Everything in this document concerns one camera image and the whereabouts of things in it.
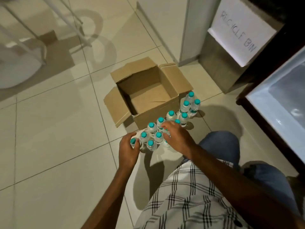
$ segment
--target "water bottle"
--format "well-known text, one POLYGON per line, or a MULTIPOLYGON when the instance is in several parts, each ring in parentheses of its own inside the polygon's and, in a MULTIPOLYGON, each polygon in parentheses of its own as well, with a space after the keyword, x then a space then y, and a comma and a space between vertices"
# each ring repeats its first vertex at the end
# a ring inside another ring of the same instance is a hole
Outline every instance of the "water bottle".
POLYGON ((181 107, 180 107, 180 113, 183 113, 183 112, 188 112, 190 109, 190 102, 188 102, 187 100, 185 100, 182 104, 181 104, 181 107))
POLYGON ((155 123, 150 122, 147 126, 147 131, 150 134, 150 137, 153 138, 158 130, 158 127, 155 123))
POLYGON ((194 93, 193 92, 189 92, 184 100, 187 100, 190 104, 193 103, 194 101, 194 93))
POLYGON ((157 144, 153 140, 149 140, 146 146, 150 151, 154 151, 158 148, 157 144))
MULTIPOLYGON (((132 138, 132 139, 130 140, 130 145, 131 145, 133 148, 135 147, 135 140, 136 140, 136 138, 132 138)), ((142 146, 143 146, 143 143, 142 143, 141 140, 139 140, 139 142, 140 142, 140 149, 141 149, 142 146)))
POLYGON ((161 124, 163 124, 165 122, 165 119, 163 117, 159 117, 157 119, 157 126, 158 126, 158 130, 162 132, 163 128, 161 127, 161 124))
POLYGON ((181 124, 179 119, 176 119, 175 122, 178 123, 178 124, 181 124))
POLYGON ((183 112, 180 116, 179 116, 179 120, 181 122, 181 127, 185 127, 187 122, 188 122, 189 116, 186 112, 183 112))
POLYGON ((146 132, 142 132, 141 135, 140 135, 140 140, 146 144, 148 141, 149 141, 149 135, 147 135, 146 132))
POLYGON ((170 144, 166 140, 164 140, 163 145, 166 148, 170 148, 171 147, 170 144))
POLYGON ((190 111, 189 111, 189 116, 194 116, 196 115, 198 109, 200 108, 200 100, 196 99, 193 103, 191 103, 190 111))
POLYGON ((167 114, 166 114, 166 120, 167 121, 174 121, 177 119, 177 115, 174 111, 169 111, 167 114))
POLYGON ((167 129, 163 129, 163 132, 170 136, 170 131, 168 131, 167 129))
POLYGON ((156 142, 158 145, 161 144, 161 143, 163 142, 163 140, 164 140, 164 137, 163 137, 162 133, 157 132, 157 133, 155 134, 154 140, 155 140, 155 142, 156 142))

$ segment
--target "plaid shirt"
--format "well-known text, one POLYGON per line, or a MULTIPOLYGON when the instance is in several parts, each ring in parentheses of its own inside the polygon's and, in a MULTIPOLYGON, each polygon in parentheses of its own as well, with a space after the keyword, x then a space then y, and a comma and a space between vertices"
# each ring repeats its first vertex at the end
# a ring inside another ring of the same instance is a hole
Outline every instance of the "plaid shirt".
POLYGON ((251 228, 191 161, 178 166, 144 208, 135 228, 251 228))

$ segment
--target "white paper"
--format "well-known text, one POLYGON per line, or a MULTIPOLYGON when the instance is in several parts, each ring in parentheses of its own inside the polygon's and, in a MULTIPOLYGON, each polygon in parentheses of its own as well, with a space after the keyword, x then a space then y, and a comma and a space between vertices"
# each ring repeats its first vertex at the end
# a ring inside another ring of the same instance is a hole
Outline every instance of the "white paper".
POLYGON ((221 0, 208 32, 244 67, 276 30, 241 0, 221 0))

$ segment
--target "metal leg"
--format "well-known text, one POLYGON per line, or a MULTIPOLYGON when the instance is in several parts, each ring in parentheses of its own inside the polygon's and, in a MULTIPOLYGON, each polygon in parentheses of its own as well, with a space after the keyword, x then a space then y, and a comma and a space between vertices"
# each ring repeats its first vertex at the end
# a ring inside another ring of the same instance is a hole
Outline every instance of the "metal leg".
POLYGON ((68 26, 70 26, 70 28, 86 43, 87 46, 92 47, 92 45, 90 44, 90 42, 85 39, 85 37, 79 32, 78 29, 76 29, 75 26, 73 26, 72 23, 70 23, 68 21, 68 19, 59 11, 59 9, 57 9, 57 7, 50 2, 49 0, 43 0, 68 26))
POLYGON ((37 34, 35 34, 5 3, 1 3, 2 5, 24 28, 26 28, 36 39, 39 40, 37 34))
POLYGON ((6 28, 4 28, 0 24, 0 31, 2 31, 7 37, 11 38, 14 42, 16 42, 20 47, 22 47, 26 52, 31 54, 33 57, 35 57, 39 62, 41 62, 43 65, 46 64, 44 59, 38 57, 32 50, 30 50, 24 43, 20 42, 18 38, 16 38, 13 34, 11 34, 6 28))
POLYGON ((69 5, 67 5, 64 0, 60 0, 61 3, 64 4, 65 7, 67 7, 67 9, 71 12, 71 14, 81 23, 83 24, 82 20, 80 20, 77 15, 73 12, 73 10, 69 7, 69 5))

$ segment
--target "person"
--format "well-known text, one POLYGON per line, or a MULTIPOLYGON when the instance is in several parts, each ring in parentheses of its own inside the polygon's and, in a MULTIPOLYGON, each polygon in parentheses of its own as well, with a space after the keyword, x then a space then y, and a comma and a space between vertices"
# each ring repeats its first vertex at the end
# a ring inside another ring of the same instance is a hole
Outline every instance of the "person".
MULTIPOLYGON (((227 131, 209 133, 198 145, 173 121, 162 127, 166 141, 184 156, 160 185, 134 228, 305 228, 285 176, 268 164, 254 164, 241 174, 238 138, 227 131)), ((115 228, 129 176, 137 162, 125 135, 119 168, 82 229, 115 228)))

